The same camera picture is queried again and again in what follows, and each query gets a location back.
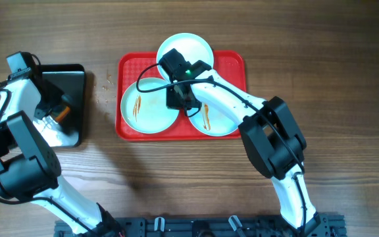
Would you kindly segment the orange green sponge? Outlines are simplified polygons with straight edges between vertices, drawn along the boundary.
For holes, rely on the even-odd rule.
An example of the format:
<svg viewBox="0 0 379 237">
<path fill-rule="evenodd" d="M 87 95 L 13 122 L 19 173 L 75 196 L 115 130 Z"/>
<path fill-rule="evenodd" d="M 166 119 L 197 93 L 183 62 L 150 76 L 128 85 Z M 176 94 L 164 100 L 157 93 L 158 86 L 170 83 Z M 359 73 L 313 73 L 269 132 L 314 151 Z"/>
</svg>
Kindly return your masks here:
<svg viewBox="0 0 379 237">
<path fill-rule="evenodd" d="M 70 112 L 71 112 L 71 108 L 68 105 L 62 104 L 62 105 L 57 105 L 56 107 L 54 107 L 51 110 L 49 115 L 55 122 L 61 123 L 68 116 Z"/>
</svg>

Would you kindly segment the light blue plate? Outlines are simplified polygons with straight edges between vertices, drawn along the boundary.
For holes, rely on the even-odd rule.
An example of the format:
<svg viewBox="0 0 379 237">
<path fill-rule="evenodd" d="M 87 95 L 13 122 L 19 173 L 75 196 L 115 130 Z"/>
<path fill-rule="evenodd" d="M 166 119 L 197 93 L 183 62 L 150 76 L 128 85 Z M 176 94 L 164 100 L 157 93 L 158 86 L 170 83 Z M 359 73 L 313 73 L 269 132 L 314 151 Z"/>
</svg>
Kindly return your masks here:
<svg viewBox="0 0 379 237">
<path fill-rule="evenodd" d="M 191 124 L 208 136 L 227 136 L 235 132 L 238 126 L 217 109 L 202 103 L 199 112 L 189 118 Z"/>
<path fill-rule="evenodd" d="M 178 118 L 179 110 L 166 106 L 165 88 L 154 92 L 140 92 L 134 82 L 122 96 L 120 113 L 133 131 L 155 134 L 172 126 Z"/>
<path fill-rule="evenodd" d="M 162 56 L 173 48 L 182 54 L 185 61 L 188 61 L 191 64 L 201 60 L 209 66 L 214 65 L 213 50 L 210 45 L 198 35 L 191 33 L 179 33 L 170 36 L 163 41 L 159 47 L 156 61 L 159 62 Z"/>
</svg>

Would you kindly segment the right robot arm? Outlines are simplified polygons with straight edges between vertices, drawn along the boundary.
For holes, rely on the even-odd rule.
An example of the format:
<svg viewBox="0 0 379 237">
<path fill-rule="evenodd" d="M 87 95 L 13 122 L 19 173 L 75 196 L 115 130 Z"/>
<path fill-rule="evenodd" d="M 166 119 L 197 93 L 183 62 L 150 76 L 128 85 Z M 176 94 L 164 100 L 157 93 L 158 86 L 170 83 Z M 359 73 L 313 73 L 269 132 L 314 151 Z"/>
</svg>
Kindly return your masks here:
<svg viewBox="0 0 379 237">
<path fill-rule="evenodd" d="M 282 218 L 307 236 L 319 224 L 305 184 L 307 147 L 291 111 L 279 97 L 265 100 L 240 90 L 202 60 L 190 63 L 176 49 L 157 61 L 172 88 L 217 109 L 238 126 L 251 164 L 271 179 Z"/>
</svg>

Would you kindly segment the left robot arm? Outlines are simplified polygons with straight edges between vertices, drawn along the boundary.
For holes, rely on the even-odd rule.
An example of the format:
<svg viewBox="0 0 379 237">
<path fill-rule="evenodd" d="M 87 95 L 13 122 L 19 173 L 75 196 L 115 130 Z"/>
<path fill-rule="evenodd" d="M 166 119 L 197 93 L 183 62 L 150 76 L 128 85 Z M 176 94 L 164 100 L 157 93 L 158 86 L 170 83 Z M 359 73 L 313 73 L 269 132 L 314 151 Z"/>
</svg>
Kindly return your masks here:
<svg viewBox="0 0 379 237">
<path fill-rule="evenodd" d="M 79 236 L 124 236 L 121 225 L 97 202 L 84 197 L 61 174 L 59 160 L 33 124 L 70 105 L 63 91 L 43 79 L 29 52 L 7 57 L 11 74 L 0 82 L 0 203 L 33 203 L 64 221 Z"/>
</svg>

